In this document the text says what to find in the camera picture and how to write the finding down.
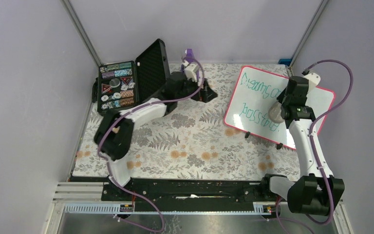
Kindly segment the pink framed whiteboard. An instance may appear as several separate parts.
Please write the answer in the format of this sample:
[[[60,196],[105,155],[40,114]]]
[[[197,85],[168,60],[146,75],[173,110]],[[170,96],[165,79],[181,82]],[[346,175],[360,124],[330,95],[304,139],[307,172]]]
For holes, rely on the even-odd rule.
[[[273,123],[268,110],[281,93],[305,95],[305,106],[283,106],[281,124]],[[335,100],[331,90],[309,88],[308,82],[296,87],[288,78],[251,66],[240,72],[228,105],[224,123],[244,132],[260,136],[276,144],[295,149],[296,145],[287,126],[297,117],[314,118],[328,111]]]

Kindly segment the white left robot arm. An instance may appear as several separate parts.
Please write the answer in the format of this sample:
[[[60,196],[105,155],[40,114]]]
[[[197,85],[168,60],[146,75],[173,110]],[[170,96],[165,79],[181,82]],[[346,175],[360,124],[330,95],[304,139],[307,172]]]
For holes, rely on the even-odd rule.
[[[217,96],[206,78],[173,72],[165,84],[144,103],[127,110],[107,111],[93,140],[98,146],[100,157],[107,162],[109,179],[115,184],[113,194],[119,200],[126,200],[131,196],[132,188],[127,184],[131,175],[125,156],[129,152],[135,128],[168,115],[182,100],[192,99],[207,103]]]

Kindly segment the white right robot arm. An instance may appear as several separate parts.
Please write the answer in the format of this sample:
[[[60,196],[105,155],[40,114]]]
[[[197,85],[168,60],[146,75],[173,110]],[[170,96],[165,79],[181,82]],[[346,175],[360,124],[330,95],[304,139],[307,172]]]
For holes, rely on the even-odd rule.
[[[296,182],[286,176],[266,174],[261,180],[260,194],[271,201],[278,195],[284,198],[289,210],[305,215],[331,216],[345,185],[328,168],[318,140],[313,108],[307,105],[308,94],[319,84],[316,73],[289,78],[285,89],[268,111],[274,123],[284,123],[295,143],[300,165]]]

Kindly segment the grey glitter eraser mitt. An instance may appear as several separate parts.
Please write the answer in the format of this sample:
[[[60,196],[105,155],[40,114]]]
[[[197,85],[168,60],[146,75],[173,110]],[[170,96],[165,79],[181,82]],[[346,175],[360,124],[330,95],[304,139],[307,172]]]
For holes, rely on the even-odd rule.
[[[281,103],[278,100],[276,100],[268,110],[268,117],[273,123],[281,124],[285,122],[285,119],[282,117],[281,114]]]

